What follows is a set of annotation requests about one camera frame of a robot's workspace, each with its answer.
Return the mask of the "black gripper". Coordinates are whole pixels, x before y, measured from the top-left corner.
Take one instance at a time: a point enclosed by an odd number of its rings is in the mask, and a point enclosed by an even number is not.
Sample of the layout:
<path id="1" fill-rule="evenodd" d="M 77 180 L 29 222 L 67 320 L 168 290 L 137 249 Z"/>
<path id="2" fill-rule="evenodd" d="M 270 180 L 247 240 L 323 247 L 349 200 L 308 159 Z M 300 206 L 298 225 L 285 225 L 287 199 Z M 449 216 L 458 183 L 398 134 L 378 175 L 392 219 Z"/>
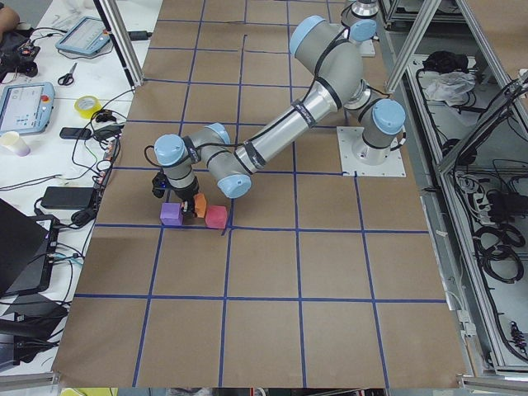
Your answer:
<path id="1" fill-rule="evenodd" d="M 163 198 L 166 191 L 173 191 L 177 197 L 182 201 L 180 204 L 180 211 L 182 215 L 193 215 L 196 217 L 202 216 L 202 194 L 199 193 L 199 182 L 196 176 L 184 186 L 175 186 L 176 181 L 169 179 L 163 172 L 158 172 L 152 180 L 152 193 L 157 198 Z"/>

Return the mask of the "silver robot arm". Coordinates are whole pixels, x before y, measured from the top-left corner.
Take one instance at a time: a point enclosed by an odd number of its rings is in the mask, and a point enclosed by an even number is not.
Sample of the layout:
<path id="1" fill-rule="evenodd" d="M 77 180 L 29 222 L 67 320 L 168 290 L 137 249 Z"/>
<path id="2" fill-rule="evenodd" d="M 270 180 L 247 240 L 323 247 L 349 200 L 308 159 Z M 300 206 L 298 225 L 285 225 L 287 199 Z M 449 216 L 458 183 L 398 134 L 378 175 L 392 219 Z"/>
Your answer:
<path id="1" fill-rule="evenodd" d="M 343 107 L 363 127 L 360 137 L 352 144 L 354 155 L 366 165 L 383 163 L 389 156 L 391 144 L 403 129 L 406 120 L 403 107 L 370 86 L 365 86 L 356 99 Z"/>
<path id="2" fill-rule="evenodd" d="M 182 203 L 180 213 L 195 216 L 200 189 L 195 164 L 203 163 L 222 193 L 236 199 L 251 188 L 252 174 L 328 115 L 341 109 L 369 111 L 375 96 L 364 78 L 359 46 L 375 35 L 377 11 L 376 1 L 350 1 L 340 25 L 314 15 L 295 27 L 290 54 L 310 72 L 312 82 L 302 97 L 252 137 L 233 143 L 220 123 L 185 136 L 159 137 L 151 147 L 159 169 L 152 180 L 153 195 L 162 198 L 172 191 Z"/>

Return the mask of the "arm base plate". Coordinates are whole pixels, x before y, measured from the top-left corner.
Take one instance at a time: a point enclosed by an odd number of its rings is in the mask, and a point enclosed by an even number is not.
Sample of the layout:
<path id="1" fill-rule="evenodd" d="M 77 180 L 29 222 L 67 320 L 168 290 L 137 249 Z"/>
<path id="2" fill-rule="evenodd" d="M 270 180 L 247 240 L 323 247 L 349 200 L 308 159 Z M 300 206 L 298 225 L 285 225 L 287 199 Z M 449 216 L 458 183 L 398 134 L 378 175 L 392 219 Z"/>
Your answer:
<path id="1" fill-rule="evenodd" d="M 356 45 L 362 57 L 364 58 L 374 58 L 375 57 L 375 46 L 374 46 L 374 41 L 372 37 L 365 39 L 365 40 L 359 40 L 358 38 L 352 37 L 351 41 Z"/>
<path id="2" fill-rule="evenodd" d="M 342 174 L 350 177 L 406 177 L 400 150 L 371 148 L 362 127 L 337 127 Z"/>

